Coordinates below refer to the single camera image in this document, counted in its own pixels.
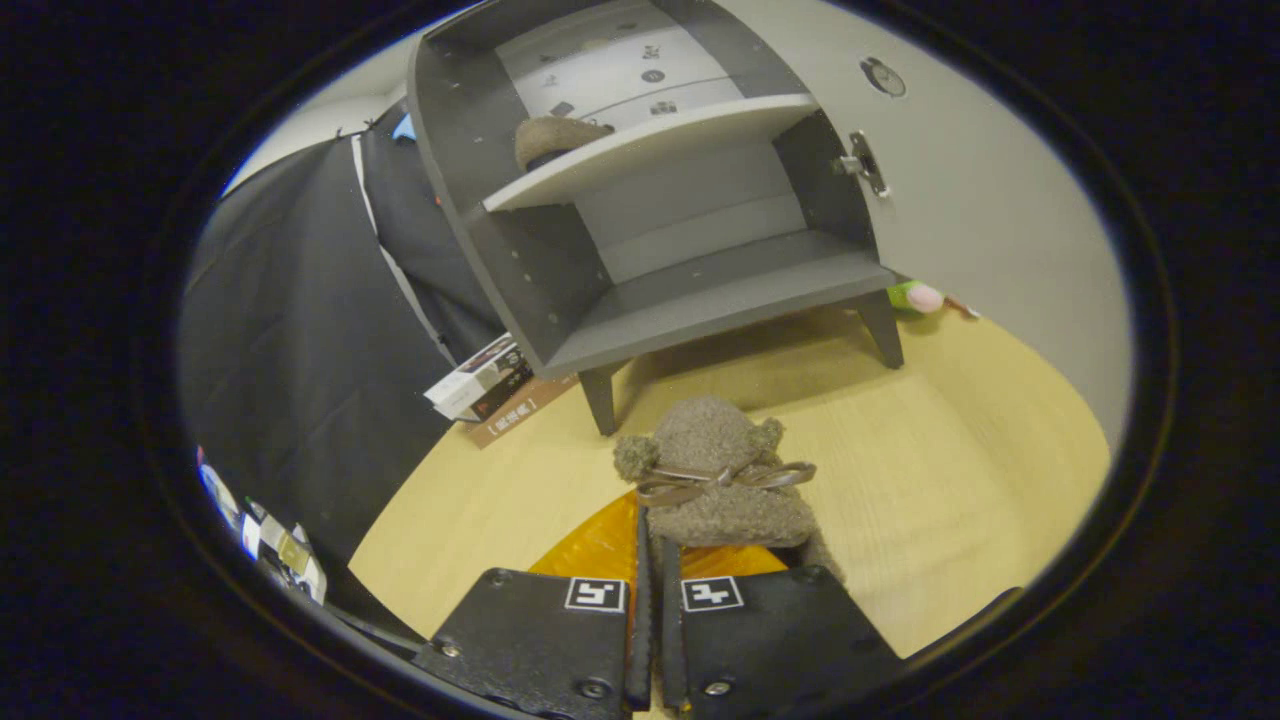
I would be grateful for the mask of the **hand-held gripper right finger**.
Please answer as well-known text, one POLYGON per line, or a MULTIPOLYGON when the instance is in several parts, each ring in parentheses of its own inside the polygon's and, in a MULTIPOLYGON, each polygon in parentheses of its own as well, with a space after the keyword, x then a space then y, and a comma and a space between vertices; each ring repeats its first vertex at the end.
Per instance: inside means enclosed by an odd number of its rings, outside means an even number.
POLYGON ((662 559, 662 698, 686 719, 837 716, 906 670, 827 568, 686 578, 669 541, 662 559))

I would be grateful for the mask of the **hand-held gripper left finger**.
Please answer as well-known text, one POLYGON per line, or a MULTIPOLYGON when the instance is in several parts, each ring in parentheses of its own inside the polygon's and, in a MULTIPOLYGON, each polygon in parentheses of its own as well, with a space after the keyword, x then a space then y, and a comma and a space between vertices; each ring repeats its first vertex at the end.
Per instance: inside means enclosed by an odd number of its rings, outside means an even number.
POLYGON ((413 657, 426 674, 541 719, 650 707, 646 515, 621 495, 529 570, 485 570, 413 657))

